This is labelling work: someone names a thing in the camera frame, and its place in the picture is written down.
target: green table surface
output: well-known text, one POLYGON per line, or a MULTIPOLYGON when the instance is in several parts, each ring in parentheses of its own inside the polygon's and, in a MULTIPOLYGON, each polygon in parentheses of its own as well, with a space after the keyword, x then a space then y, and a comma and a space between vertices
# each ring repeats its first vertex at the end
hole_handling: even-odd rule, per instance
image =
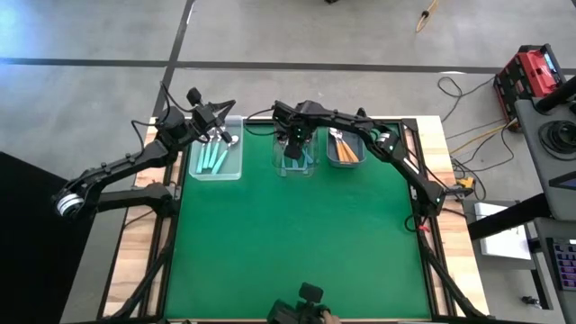
POLYGON ((368 154, 334 168, 322 154, 313 176, 282 178, 271 148, 245 132, 238 181, 186 173, 166 317, 264 319, 307 282, 343 319, 429 318, 417 238, 403 227, 408 187, 393 166, 368 154))

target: red power supply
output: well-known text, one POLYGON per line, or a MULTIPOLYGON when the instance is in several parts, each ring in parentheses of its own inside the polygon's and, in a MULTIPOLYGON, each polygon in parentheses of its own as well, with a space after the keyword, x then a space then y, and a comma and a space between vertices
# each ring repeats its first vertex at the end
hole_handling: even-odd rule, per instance
MULTIPOLYGON (((519 99, 545 97, 566 82, 549 44, 521 46, 514 58, 494 77, 494 89, 506 122, 516 118, 519 99)), ((510 127, 519 131, 520 124, 510 127)))

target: black camera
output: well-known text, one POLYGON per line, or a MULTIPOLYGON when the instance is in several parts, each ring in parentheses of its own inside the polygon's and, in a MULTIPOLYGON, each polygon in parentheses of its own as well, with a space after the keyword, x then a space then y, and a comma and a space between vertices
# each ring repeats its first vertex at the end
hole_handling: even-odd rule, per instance
POLYGON ((319 287, 303 283, 298 295, 305 301, 298 301, 296 307, 277 300, 268 313, 269 324, 322 324, 322 312, 330 311, 324 305, 316 305, 322 300, 324 292, 319 287))

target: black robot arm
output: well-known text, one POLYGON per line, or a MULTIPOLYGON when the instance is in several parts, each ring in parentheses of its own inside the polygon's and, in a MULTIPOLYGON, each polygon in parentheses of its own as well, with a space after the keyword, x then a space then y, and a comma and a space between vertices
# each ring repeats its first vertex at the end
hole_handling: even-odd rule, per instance
POLYGON ((420 215, 436 216, 442 209, 445 191, 436 182, 426 179, 412 162, 400 137, 383 122, 366 117, 364 110, 356 115, 329 111, 319 103, 305 101, 296 108, 276 101, 273 106, 274 133, 287 141, 284 154, 299 158, 302 145, 318 127, 332 127, 358 135, 366 148, 382 162, 392 164, 418 195, 420 215))
POLYGON ((149 167, 165 167, 173 164, 178 152, 195 140, 210 140, 208 131, 216 129, 222 139, 230 143, 231 136, 222 131, 224 119, 236 101, 225 103, 202 103, 201 95, 192 88, 188 101, 194 107, 186 119, 176 107, 166 108, 154 126, 157 135, 142 151, 130 154, 112 163, 86 170, 79 178, 69 181, 52 197, 58 215, 67 218, 83 218, 96 212, 102 190, 109 184, 134 175, 149 167))

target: gray floor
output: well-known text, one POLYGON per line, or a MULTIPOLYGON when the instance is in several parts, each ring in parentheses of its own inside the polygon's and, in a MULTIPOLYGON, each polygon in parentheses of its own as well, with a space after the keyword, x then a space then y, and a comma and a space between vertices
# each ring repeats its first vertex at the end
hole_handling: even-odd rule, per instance
MULTIPOLYGON (((330 6, 321 0, 197 0, 179 59, 502 67, 520 45, 549 42, 563 68, 576 68, 576 10, 570 0, 445 0, 416 35, 416 20, 427 5, 425 0, 340 0, 330 6)), ((168 60, 184 7, 185 0, 2 1, 0 59, 168 60)), ((64 177, 134 151, 139 144, 130 120, 150 117, 164 74, 164 68, 0 65, 0 149, 64 177)), ((288 104, 311 99, 350 113, 363 106, 372 115, 444 116, 454 99, 437 89, 442 76, 178 68, 170 90, 183 103, 191 86, 205 100, 235 98, 234 113, 244 115, 276 99, 288 104)), ((449 76, 464 90, 491 77, 449 76)), ((445 134, 500 118, 487 85, 460 102, 445 134)), ((448 145, 455 149, 489 128, 448 145)), ((481 173, 487 197, 521 200, 541 192, 522 136, 506 133, 506 141, 516 157, 481 173)), ((466 158, 470 149, 456 155, 466 158)), ((508 154, 497 137, 470 167, 490 166, 508 154)), ((103 216, 94 225, 65 322, 95 317, 122 220, 120 211, 103 216)), ((563 321, 557 308, 534 310, 518 301, 534 294, 528 271, 502 271, 482 262, 480 269, 492 315, 563 321)))

